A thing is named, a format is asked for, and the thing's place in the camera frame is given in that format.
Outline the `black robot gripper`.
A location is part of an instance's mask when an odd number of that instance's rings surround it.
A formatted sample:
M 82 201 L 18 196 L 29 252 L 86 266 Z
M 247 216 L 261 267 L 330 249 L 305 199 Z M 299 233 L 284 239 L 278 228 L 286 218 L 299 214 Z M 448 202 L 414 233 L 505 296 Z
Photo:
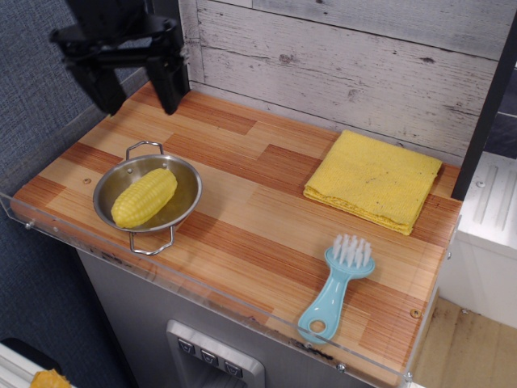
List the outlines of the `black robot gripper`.
M 68 1 L 76 23 L 50 33 L 68 71 L 102 111 L 114 116 L 127 95 L 118 67 L 145 65 L 167 115 L 190 91 L 185 48 L 176 20 L 156 15 L 145 1 Z

